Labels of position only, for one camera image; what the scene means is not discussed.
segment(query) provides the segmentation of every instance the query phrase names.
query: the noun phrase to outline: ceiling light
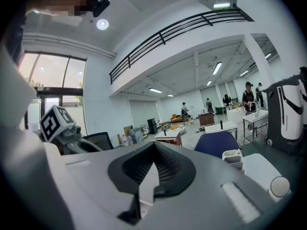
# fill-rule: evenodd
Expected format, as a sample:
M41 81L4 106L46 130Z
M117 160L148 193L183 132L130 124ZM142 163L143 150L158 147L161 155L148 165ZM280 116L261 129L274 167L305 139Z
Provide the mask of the ceiling light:
M162 93L162 91L159 91L159 90L156 90L156 89L153 89L153 88L150 88L149 90L153 91L153 92L157 92L157 93Z
M219 68L221 67L221 65L222 65L221 62L219 62L219 63L216 64L216 67L215 67L214 72L213 72L212 75L215 75L215 74L217 73L217 71L219 70Z
M105 19L97 21L97 28L99 30L105 30L109 27L109 22Z
M229 6L230 6L229 2L227 2L227 3L217 3L217 4L213 5L214 8L225 8L225 7L229 7Z
M248 70L247 71L245 71L245 72L243 72L241 75L240 75L240 77L242 77L244 74L246 74L246 73L248 73Z

